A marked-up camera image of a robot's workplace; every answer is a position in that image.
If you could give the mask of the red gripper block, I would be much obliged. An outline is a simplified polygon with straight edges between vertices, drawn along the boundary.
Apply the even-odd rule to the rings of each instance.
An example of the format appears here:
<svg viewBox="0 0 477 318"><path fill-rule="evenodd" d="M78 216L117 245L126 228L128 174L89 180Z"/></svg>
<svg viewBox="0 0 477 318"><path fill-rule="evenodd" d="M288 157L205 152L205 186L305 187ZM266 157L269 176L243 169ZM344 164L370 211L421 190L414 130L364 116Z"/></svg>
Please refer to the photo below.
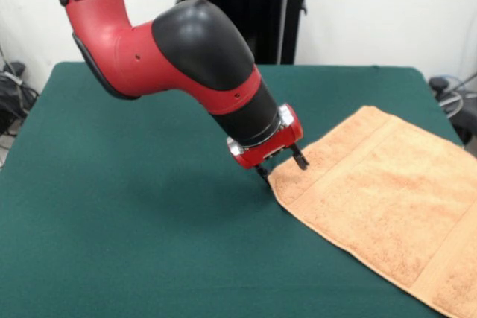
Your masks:
<svg viewBox="0 0 477 318"><path fill-rule="evenodd" d="M246 169L255 168L266 185L270 185L268 169L262 163L283 150L291 150L301 170L306 170L309 166L309 162L297 146L297 142L303 138L303 128L295 111L289 104L283 104L278 107L278 118L277 131L261 144L243 147L236 140L227 138L229 152L237 163Z"/></svg>

